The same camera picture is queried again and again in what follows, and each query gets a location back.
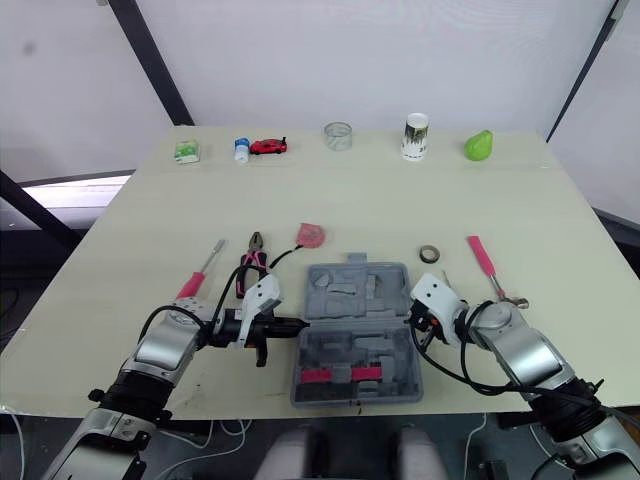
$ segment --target red toy car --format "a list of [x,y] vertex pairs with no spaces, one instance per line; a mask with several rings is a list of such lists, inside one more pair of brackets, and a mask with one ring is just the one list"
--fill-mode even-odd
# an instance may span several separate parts
[[276,140],[275,138],[268,138],[266,140],[258,140],[253,142],[249,147],[249,153],[254,155],[260,155],[261,153],[282,153],[287,151],[287,137],[282,137],[282,140]]

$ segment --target white cable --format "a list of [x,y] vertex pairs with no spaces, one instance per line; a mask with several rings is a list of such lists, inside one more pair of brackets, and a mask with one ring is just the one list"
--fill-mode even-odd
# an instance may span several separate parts
[[469,432],[469,436],[467,437],[467,444],[464,447],[464,470],[463,470],[463,473],[462,473],[462,480],[467,480],[467,463],[469,463],[469,445],[471,444],[471,437],[473,437],[473,435],[478,433],[480,430],[482,430],[486,426],[487,426],[487,414],[483,413],[482,414],[482,423],[480,424],[479,427],[474,428],[473,430],[471,430]]
[[[531,430],[531,435],[533,435],[533,439],[536,441],[536,443],[538,444],[538,446],[540,447],[540,450],[542,450],[544,452],[544,454],[547,456],[547,458],[551,457],[551,454],[549,453],[549,451],[544,448],[544,445],[542,445],[542,442],[540,441],[540,439],[538,438],[538,436],[536,435],[535,430],[533,429],[533,425],[529,425],[529,430]],[[573,471],[572,468],[567,467],[563,462],[561,462],[560,460],[554,460],[554,462],[556,462],[558,465],[560,465],[562,468],[565,468],[567,470],[571,470]]]
[[[240,422],[240,425],[243,426],[245,432],[247,430],[249,430],[249,427],[253,423],[253,420],[247,420],[247,425],[244,425],[242,423],[242,420],[238,420],[238,421]],[[240,431],[238,431],[238,432],[232,432],[231,430],[228,430],[227,427],[224,426],[224,420],[220,420],[220,428],[222,429],[222,431],[224,433],[226,433],[230,437],[238,437],[238,436],[242,435],[242,429]]]
[[214,423],[215,423],[215,421],[211,420],[211,425],[209,425],[209,435],[207,436],[207,441],[204,442],[204,443],[192,442],[191,440],[189,440],[188,438],[183,437],[182,435],[177,435],[175,433],[171,433],[171,432],[168,432],[166,430],[159,430],[159,432],[162,433],[163,435],[166,435],[167,437],[175,438],[176,440],[180,440],[181,442],[188,443],[193,448],[197,448],[198,450],[204,450],[205,448],[207,448],[209,446],[209,442],[211,441],[211,438],[213,438],[213,424]]
[[242,420],[238,420],[238,423],[240,424],[240,428],[242,429],[240,431],[242,435],[242,440],[240,441],[240,444],[237,447],[232,448],[231,450],[227,450],[226,452],[218,452],[218,453],[211,453],[209,455],[201,455],[199,457],[187,458],[186,460],[182,460],[181,462],[174,463],[173,465],[165,468],[162,472],[156,475],[156,477],[153,480],[160,480],[161,478],[171,473],[174,469],[184,465],[185,463],[195,462],[196,460],[204,460],[206,458],[219,457],[221,455],[229,455],[230,453],[234,453],[240,450],[244,446],[244,441],[246,440],[247,437],[246,437],[246,430],[244,428],[244,424],[242,423]]
[[16,424],[16,429],[18,429],[18,440],[20,441],[20,480],[24,479],[24,438],[22,436],[22,428],[20,428],[20,422],[13,413],[9,414],[11,416],[11,420]]

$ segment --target small brown tape roll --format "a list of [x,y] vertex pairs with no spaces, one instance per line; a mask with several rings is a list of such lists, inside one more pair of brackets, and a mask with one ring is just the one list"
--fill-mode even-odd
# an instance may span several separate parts
[[424,263],[436,263],[440,258],[440,250],[433,245],[423,245],[420,247],[419,255]]

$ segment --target pliers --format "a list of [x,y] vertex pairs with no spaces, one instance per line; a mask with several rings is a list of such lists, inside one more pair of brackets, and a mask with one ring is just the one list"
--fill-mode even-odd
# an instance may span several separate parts
[[[263,244],[260,232],[254,232],[249,239],[249,250],[240,258],[240,265],[255,264],[255,266],[258,267],[258,275],[260,278],[267,275],[267,254],[262,251]],[[236,277],[236,298],[244,298],[244,294],[247,291],[244,286],[247,270],[249,269],[241,269]]]

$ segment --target pink-handled screwdriver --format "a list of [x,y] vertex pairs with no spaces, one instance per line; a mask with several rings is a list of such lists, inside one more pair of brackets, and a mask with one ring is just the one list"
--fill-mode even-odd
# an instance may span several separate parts
[[211,252],[211,255],[209,255],[209,258],[207,258],[207,261],[204,262],[204,265],[202,266],[200,271],[193,272],[193,275],[191,275],[191,278],[187,280],[187,283],[185,283],[180,289],[180,292],[178,293],[178,296],[176,297],[176,299],[184,298],[184,297],[194,297],[197,295],[198,290],[200,289],[200,285],[202,285],[202,282],[204,282],[204,279],[206,277],[204,272],[207,270],[207,268],[213,261],[214,257],[222,249],[223,246],[224,246],[224,240],[222,239],[218,240],[218,243],[216,243],[216,246],[213,247],[213,251]]
[[496,293],[498,294],[498,298],[500,300],[505,300],[507,295],[504,293],[504,290],[498,283],[498,278],[496,277],[496,267],[493,266],[493,262],[489,258],[489,254],[482,246],[482,242],[480,241],[480,237],[477,235],[471,235],[467,237],[467,241],[471,246],[471,250],[473,250],[474,255],[476,256],[476,260],[480,264],[480,268],[485,273],[487,277],[493,283],[493,288],[496,289]]
[[529,301],[526,298],[507,297],[506,293],[498,282],[498,277],[496,277],[496,267],[493,266],[493,262],[491,261],[491,258],[489,258],[489,254],[482,246],[480,237],[478,237],[477,235],[471,235],[467,237],[467,241],[469,242],[471,250],[473,250],[473,253],[476,256],[476,260],[478,260],[478,263],[480,264],[480,268],[482,268],[482,271],[491,280],[493,288],[495,288],[496,293],[498,294],[498,299],[500,299],[500,301],[511,302],[518,308],[529,308]]

